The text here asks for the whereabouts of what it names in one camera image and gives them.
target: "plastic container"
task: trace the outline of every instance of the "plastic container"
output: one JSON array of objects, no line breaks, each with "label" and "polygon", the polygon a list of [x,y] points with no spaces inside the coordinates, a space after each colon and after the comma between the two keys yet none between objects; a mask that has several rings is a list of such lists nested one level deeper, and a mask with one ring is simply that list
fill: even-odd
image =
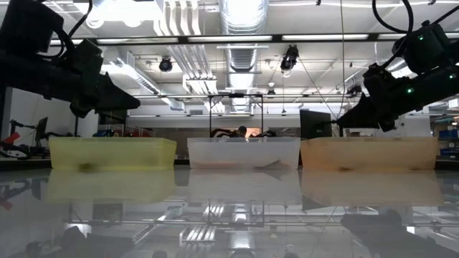
[{"label": "plastic container", "polygon": [[324,206],[444,205],[435,171],[303,169],[301,181],[303,195]]},{"label": "plastic container", "polygon": [[188,138],[195,169],[296,169],[300,138]]},{"label": "plastic container", "polygon": [[297,170],[191,169],[188,201],[301,204]]},{"label": "plastic container", "polygon": [[174,170],[81,171],[53,169],[47,201],[71,204],[152,204],[175,193]]},{"label": "plastic container", "polygon": [[174,166],[176,142],[163,138],[51,138],[56,169],[129,170]]},{"label": "plastic container", "polygon": [[304,168],[357,170],[434,169],[438,140],[406,138],[315,138],[301,142]]}]

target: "ceiling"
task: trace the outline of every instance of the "ceiling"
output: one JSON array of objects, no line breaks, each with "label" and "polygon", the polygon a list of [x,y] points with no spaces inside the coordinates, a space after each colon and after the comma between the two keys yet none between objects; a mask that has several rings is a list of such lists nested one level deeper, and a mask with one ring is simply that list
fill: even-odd
[{"label": "ceiling", "polygon": [[[266,34],[312,34],[312,33],[370,33],[389,32],[378,24],[368,8],[371,0],[342,0],[342,21],[339,0],[323,0],[323,4],[316,6],[316,1],[284,1],[271,0],[268,9],[268,20],[265,25]],[[433,5],[415,5],[420,0],[411,0],[415,14],[415,29],[426,20],[435,20],[459,1],[437,1]],[[0,2],[0,15],[6,11],[6,2]],[[47,1],[50,8],[59,12],[65,18],[65,30],[69,31],[75,22],[80,19],[82,13],[72,4],[71,1]],[[378,4],[396,4],[398,0],[378,0]],[[203,34],[221,34],[221,22],[218,10],[218,1],[199,1],[199,25]],[[380,15],[392,26],[399,28],[407,27],[407,12],[402,7],[379,8]],[[443,29],[447,32],[459,31],[459,14],[454,14],[441,22]],[[81,26],[74,37],[138,37],[156,36],[153,30],[153,22],[145,21],[136,28],[127,27],[121,21],[107,21],[99,29],[90,29],[85,24]],[[268,49],[261,49],[257,61],[257,71],[261,74],[255,75],[254,87],[257,90],[252,92],[266,93],[269,82],[275,83],[275,91],[285,94],[299,94],[316,92],[313,84],[321,93],[337,93],[337,85],[352,75],[355,80],[349,80],[346,86],[359,81],[365,67],[369,64],[381,62],[391,56],[392,42],[347,42],[342,43],[301,43],[298,44],[300,60],[304,63],[308,74],[305,72],[301,62],[294,67],[289,78],[283,78],[278,67],[280,58],[288,48],[288,44],[265,44]],[[162,56],[170,55],[167,46],[123,46],[108,47],[114,49],[121,59],[126,58],[126,52],[130,52],[136,58],[136,68],[142,70],[150,80],[153,80],[161,91],[168,94],[186,94],[181,86],[183,74],[176,67],[172,72],[160,72],[158,64]],[[215,44],[205,46],[207,59],[209,60],[212,72],[217,78],[217,89],[224,90],[228,85],[227,66],[224,50],[217,49]],[[139,94],[143,91],[140,86],[129,78],[116,77],[115,84],[130,93]]]}]

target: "translucent plastic bin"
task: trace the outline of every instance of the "translucent plastic bin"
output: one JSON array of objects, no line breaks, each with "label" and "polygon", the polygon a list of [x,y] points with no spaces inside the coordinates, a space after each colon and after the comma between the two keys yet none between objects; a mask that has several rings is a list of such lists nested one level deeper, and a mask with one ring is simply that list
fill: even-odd
[{"label": "translucent plastic bin", "polygon": [[300,138],[188,138],[191,168],[296,169]]},{"label": "translucent plastic bin", "polygon": [[406,138],[316,138],[301,142],[303,167],[326,170],[433,169],[438,140]]},{"label": "translucent plastic bin", "polygon": [[47,201],[71,204],[152,204],[175,193],[174,170],[86,171],[53,169]]},{"label": "translucent plastic bin", "polygon": [[176,142],[163,138],[51,138],[52,167],[77,170],[172,168]]}]

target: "cable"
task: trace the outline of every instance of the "cable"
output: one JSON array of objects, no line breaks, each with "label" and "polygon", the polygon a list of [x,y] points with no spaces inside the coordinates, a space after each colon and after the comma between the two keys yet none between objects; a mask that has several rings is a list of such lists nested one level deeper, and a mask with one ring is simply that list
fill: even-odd
[{"label": "cable", "polygon": [[91,13],[93,10],[93,0],[89,0],[89,7],[87,8],[87,12],[81,19],[74,25],[74,27],[70,30],[69,32],[69,37],[72,38],[73,34],[77,31],[78,28],[83,24],[83,22],[86,21],[87,16]]},{"label": "cable", "polygon": [[[402,0],[402,1],[403,1],[403,4],[405,5],[405,7],[407,8],[407,10],[408,10],[408,8],[410,8],[410,10],[411,10],[411,12],[412,12],[411,5],[410,5],[410,3],[408,3],[408,0]],[[372,9],[373,9],[374,17],[376,18],[376,20],[378,20],[378,22],[379,22],[382,26],[384,26],[384,27],[386,27],[386,28],[392,30],[393,32],[396,32],[396,33],[408,33],[408,31],[405,31],[405,30],[403,30],[403,29],[398,29],[398,28],[395,28],[395,27],[393,27],[393,26],[388,25],[388,24],[380,17],[380,15],[378,14],[377,6],[376,6],[376,0],[372,0]]]},{"label": "cable", "polygon": [[342,39],[343,39],[343,42],[342,42],[342,47],[343,47],[343,97],[341,98],[341,107],[339,108],[339,113],[336,117],[339,117],[339,115],[341,114],[341,111],[343,110],[343,104],[344,104],[344,95],[346,94],[346,74],[344,72],[344,15],[343,15],[343,0],[340,0],[339,1],[340,4],[341,4],[341,8],[340,8],[340,12],[341,12],[341,36],[342,36]]},{"label": "cable", "polygon": [[459,5],[451,9],[449,12],[446,14],[443,14],[440,18],[436,19],[433,24],[440,23],[442,20],[448,18],[451,14],[453,14],[455,11],[459,10]]},{"label": "cable", "polygon": [[328,220],[327,220],[327,222],[325,223],[325,226],[323,226],[322,232],[321,232],[321,234],[318,236],[317,242],[316,242],[316,244],[314,244],[314,247],[313,247],[313,249],[311,250],[311,255],[309,255],[309,258],[311,258],[311,257],[314,255],[314,251],[316,250],[317,245],[321,242],[321,238],[322,238],[323,232],[325,231],[325,228],[327,227],[327,224],[330,222],[331,217],[332,217],[333,214],[335,213],[336,208],[338,208],[338,207],[335,206],[335,209],[333,209],[333,211],[331,212],[330,216],[328,217]]},{"label": "cable", "polygon": [[[411,32],[413,31],[413,26],[415,24],[415,16],[413,14],[413,9],[411,8],[411,5],[410,3],[408,2],[408,0],[403,0],[403,4],[405,5],[406,9],[407,9],[407,13],[408,13],[408,30],[406,31],[406,36],[404,37],[402,43],[400,44],[399,48],[397,49],[397,51],[392,55],[392,57],[390,57],[383,65],[382,67],[385,69],[387,66],[389,66],[389,64],[395,60],[395,58],[399,57],[401,55],[401,53],[404,51],[406,45],[407,45],[407,36],[411,34]],[[376,0],[372,0],[372,6],[373,6],[373,12],[374,12],[374,15],[375,16],[379,16],[378,13],[377,13],[377,10],[376,10]],[[381,23],[383,26],[385,26],[385,22],[382,21],[382,19],[378,19],[378,22]]]},{"label": "cable", "polygon": [[332,109],[330,108],[330,106],[328,105],[328,103],[325,101],[325,98],[322,96],[321,91],[318,90],[318,88],[317,88],[316,84],[314,83],[314,81],[313,81],[311,75],[309,74],[308,70],[306,69],[306,66],[304,65],[303,60],[301,59],[301,57],[299,57],[299,59],[300,59],[301,65],[303,65],[303,69],[305,70],[306,74],[307,74],[308,77],[309,77],[309,80],[312,82],[312,84],[313,84],[313,86],[315,87],[315,89],[317,90],[319,96],[321,96],[322,101],[323,101],[323,102],[325,103],[325,105],[328,107],[328,109],[330,110],[330,113],[335,117],[335,119],[338,119],[338,118],[336,117],[335,113],[333,112],[333,110],[332,110]]}]

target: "glass tabletop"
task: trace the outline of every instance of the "glass tabletop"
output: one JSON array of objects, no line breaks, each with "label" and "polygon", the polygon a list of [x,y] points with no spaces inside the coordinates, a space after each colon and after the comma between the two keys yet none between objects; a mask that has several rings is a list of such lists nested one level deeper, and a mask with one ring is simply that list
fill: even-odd
[{"label": "glass tabletop", "polygon": [[458,257],[442,171],[15,171],[0,257]]}]

